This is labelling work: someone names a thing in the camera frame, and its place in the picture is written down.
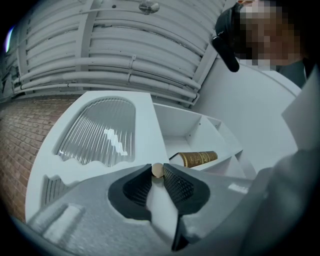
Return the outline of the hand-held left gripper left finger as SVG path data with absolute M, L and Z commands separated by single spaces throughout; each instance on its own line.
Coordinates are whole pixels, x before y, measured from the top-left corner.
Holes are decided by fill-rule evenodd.
M 151 169 L 140 165 L 78 182 L 27 225 L 75 256 L 167 256 L 171 246 L 153 228 L 146 206 Z

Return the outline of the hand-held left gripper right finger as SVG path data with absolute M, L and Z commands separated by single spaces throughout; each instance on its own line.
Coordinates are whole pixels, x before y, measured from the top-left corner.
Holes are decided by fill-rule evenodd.
M 164 164 L 163 184 L 178 211 L 172 250 L 213 232 L 249 192 L 252 181 Z

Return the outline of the round wooden door knob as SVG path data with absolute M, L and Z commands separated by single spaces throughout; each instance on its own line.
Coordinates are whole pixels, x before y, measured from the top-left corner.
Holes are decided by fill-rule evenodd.
M 162 178 L 165 175 L 164 165 L 161 163 L 155 163 L 151 167 L 151 174 L 155 178 Z

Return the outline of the white cabinet door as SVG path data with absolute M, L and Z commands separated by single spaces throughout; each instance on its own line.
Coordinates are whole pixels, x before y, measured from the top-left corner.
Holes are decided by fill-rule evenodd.
M 150 94 L 88 91 L 59 117 L 38 151 L 25 218 L 30 220 L 46 200 L 77 182 L 168 160 Z

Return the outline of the white cabinet with glass door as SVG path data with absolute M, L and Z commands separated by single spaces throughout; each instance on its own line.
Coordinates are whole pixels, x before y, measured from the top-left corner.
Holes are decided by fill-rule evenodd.
M 162 104 L 153 103 L 153 105 L 168 157 L 168 162 L 160 164 L 171 164 L 170 157 L 180 152 L 216 152 L 217 160 L 188 169 L 251 180 L 248 193 L 222 224 L 248 221 L 252 216 L 251 208 L 256 204 L 261 192 L 257 188 L 259 182 L 256 179 L 256 172 L 251 170 L 246 174 L 245 167 L 240 162 L 242 149 L 231 131 L 217 119 Z M 76 184 L 63 188 L 52 199 L 46 200 L 42 207 Z M 178 210 L 165 189 L 164 176 L 156 178 L 152 176 L 152 170 L 151 189 L 147 196 L 146 207 L 151 212 L 151 224 L 154 229 L 167 227 L 172 233 L 175 232 Z

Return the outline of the gold-brown book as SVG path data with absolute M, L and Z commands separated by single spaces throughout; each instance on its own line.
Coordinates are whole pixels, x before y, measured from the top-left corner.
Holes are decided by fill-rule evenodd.
M 169 158 L 169 162 L 186 168 L 193 168 L 217 159 L 218 154 L 215 151 L 178 152 Z

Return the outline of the bundle of white ceiling pipes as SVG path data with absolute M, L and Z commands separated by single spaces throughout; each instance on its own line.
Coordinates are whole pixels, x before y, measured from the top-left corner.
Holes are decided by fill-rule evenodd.
M 0 78 L 10 95 L 123 90 L 194 105 L 217 54 L 226 0 L 43 0 L 10 35 Z

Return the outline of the round ceiling fixture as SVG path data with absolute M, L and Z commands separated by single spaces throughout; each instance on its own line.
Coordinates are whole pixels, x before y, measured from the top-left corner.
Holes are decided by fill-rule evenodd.
M 160 4 L 152 0 L 141 0 L 138 8 L 143 14 L 150 15 L 160 10 Z

